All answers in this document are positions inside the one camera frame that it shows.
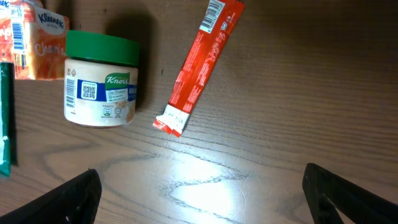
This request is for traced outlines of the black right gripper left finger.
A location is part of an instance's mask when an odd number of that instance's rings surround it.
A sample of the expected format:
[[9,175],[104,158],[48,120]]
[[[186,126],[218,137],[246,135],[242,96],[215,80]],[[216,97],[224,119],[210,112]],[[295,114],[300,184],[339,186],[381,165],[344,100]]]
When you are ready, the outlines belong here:
[[1,223],[94,223],[102,193],[94,169],[1,216]]

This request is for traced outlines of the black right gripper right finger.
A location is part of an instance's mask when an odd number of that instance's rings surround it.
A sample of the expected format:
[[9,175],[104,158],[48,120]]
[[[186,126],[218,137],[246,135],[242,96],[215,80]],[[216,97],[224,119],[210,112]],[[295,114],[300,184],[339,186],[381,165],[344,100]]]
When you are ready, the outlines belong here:
[[343,223],[339,213],[354,223],[397,223],[397,205],[314,164],[308,163],[302,187],[313,221]]

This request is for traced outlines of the green lid Knorr jar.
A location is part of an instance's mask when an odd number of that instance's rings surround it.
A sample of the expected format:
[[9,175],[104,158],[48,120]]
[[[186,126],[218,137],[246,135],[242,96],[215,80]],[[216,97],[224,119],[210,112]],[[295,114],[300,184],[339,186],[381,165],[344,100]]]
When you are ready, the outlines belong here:
[[132,40],[68,31],[65,119],[91,128],[129,124],[136,108],[139,50]]

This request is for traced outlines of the green 3M gloves pack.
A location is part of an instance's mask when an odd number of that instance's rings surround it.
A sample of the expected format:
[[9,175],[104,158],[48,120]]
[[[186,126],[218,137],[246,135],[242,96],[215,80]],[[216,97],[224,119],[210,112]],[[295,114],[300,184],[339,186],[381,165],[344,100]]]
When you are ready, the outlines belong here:
[[1,178],[11,175],[17,165],[14,64],[1,62]]

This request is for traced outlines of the orange Kleenex tissue box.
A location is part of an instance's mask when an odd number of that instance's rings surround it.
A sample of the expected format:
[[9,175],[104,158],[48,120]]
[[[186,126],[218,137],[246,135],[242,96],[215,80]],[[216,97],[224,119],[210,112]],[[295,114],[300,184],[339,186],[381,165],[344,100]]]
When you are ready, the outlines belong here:
[[10,13],[15,79],[63,79],[69,18],[32,1],[11,3]]

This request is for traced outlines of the red sachet stick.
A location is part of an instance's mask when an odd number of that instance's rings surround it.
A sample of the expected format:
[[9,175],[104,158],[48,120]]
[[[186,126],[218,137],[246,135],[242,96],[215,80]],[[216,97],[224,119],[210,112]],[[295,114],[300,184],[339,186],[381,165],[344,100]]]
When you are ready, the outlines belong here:
[[153,127],[176,137],[182,135],[194,107],[231,35],[244,3],[210,0],[184,64],[177,76],[169,102]]

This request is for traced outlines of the narrow orange tissue box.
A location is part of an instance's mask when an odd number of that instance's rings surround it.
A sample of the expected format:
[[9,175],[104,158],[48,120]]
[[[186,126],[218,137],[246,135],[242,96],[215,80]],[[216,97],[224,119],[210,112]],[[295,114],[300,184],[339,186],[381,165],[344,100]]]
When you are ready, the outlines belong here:
[[1,0],[1,61],[12,61],[11,0]]

